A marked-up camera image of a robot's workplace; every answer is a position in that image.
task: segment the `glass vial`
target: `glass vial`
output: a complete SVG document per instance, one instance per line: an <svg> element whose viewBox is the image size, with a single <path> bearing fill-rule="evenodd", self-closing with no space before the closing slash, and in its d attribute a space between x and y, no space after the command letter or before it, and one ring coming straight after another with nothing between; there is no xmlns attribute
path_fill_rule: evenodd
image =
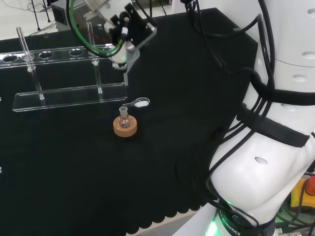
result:
<svg viewBox="0 0 315 236"><path fill-rule="evenodd" d="M132 126L132 119L128 115L127 110L128 110L128 108L125 106L119 108L120 117L118 118L118 126L120 128L128 128L128 127Z"/></svg>

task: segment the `white robot body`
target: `white robot body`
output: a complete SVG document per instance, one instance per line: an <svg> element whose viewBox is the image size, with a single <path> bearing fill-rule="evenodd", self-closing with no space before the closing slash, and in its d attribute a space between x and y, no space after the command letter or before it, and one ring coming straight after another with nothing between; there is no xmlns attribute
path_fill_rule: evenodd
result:
<svg viewBox="0 0 315 236"><path fill-rule="evenodd" d="M315 92L315 2L313 0L266 0L276 45L276 89ZM268 76L259 45L255 70L267 84ZM250 109L258 94L249 86L244 103ZM315 106L273 103L267 115L305 135L315 129ZM210 168L239 143L249 128L221 145ZM315 139L303 148L291 147L255 133L213 173L212 183L231 206L253 216L260 224L271 221L284 199L315 159ZM229 236L216 217L222 236Z"/></svg>
<svg viewBox="0 0 315 236"><path fill-rule="evenodd" d="M119 15L125 11L125 6L131 3L131 0L84 0L90 10L104 18L106 21L111 22L111 18Z"/></svg>

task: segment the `black cloth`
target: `black cloth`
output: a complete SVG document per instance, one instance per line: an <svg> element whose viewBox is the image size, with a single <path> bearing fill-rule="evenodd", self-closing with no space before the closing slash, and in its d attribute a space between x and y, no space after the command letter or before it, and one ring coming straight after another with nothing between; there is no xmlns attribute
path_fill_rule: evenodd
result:
<svg viewBox="0 0 315 236"><path fill-rule="evenodd" d="M202 13L205 30L231 32L217 9ZM176 212L205 204L190 175L201 147L211 150L233 120L249 79L215 69L187 14L157 18L158 33L129 73L128 99L138 132L113 132L122 102L15 113L17 92L33 91L26 68L0 70L0 231L4 236L123 236ZM30 50L78 45L71 32L27 38ZM230 70L253 66L248 36L213 40ZM18 39L1 52L20 51ZM43 89L94 84L91 62L40 65ZM105 83L115 78L104 70Z"/></svg>

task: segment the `white floor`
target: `white floor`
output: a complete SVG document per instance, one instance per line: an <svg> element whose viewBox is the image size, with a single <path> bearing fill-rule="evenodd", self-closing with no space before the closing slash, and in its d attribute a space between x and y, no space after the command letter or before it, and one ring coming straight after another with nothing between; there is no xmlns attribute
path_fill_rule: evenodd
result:
<svg viewBox="0 0 315 236"><path fill-rule="evenodd" d="M26 10L16 9L12 7L6 6L2 0L0 0L0 40L9 39L9 38L16 38L16 28L22 27L24 36L28 36L37 31L37 24L35 20L35 15L33 12L27 10L28 4L31 0L3 0L9 6L14 6ZM41 3L43 4L42 0L33 0L34 5ZM38 5L36 7L36 11L42 10L42 6ZM171 5L164 7L167 14L171 14ZM48 12L51 22L54 20L54 15L51 11ZM155 7L153 9L153 16L163 16L164 12L161 7ZM51 25L51 23L47 22L47 15L46 12L39 12L37 13L38 24L41 29ZM57 32L56 27L51 27L46 29L41 33L51 33Z"/></svg>

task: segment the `acrylic test tube rack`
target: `acrylic test tube rack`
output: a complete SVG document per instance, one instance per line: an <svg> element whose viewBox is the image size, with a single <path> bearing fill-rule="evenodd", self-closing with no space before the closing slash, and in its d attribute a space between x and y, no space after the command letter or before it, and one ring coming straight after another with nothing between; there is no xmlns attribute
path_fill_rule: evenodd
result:
<svg viewBox="0 0 315 236"><path fill-rule="evenodd" d="M87 22L90 43L95 45L92 24ZM124 82L114 84L102 84L99 72L99 58L88 52L84 47L55 48L29 51L22 29L16 28L21 42L22 52L1 53L0 69L19 66L27 67L33 79L36 91L15 94L12 110L15 112L49 109L56 107L75 106L92 103L120 101L127 98L127 73L124 74ZM98 45L97 48L110 49L111 44ZM60 62L76 62L90 60L94 67L96 85L74 88L59 88L42 90L37 77L36 66L40 64L53 64Z"/></svg>

